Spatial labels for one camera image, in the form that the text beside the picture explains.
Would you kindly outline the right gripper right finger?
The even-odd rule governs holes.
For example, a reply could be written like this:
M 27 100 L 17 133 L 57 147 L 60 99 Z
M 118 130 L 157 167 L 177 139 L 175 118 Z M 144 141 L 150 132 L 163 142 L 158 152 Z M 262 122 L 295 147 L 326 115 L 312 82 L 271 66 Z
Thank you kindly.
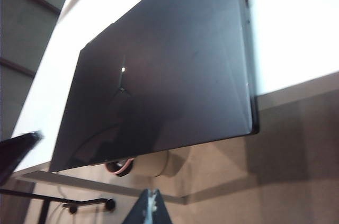
M 170 215 L 158 189 L 145 189 L 122 224 L 170 224 Z

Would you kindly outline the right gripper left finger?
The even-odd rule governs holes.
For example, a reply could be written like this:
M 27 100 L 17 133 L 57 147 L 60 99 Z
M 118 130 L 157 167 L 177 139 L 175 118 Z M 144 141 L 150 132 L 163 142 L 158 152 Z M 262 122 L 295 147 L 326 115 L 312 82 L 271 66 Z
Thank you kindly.
M 42 138 L 40 131 L 32 131 L 1 141 L 1 186 L 7 182 L 23 158 Z

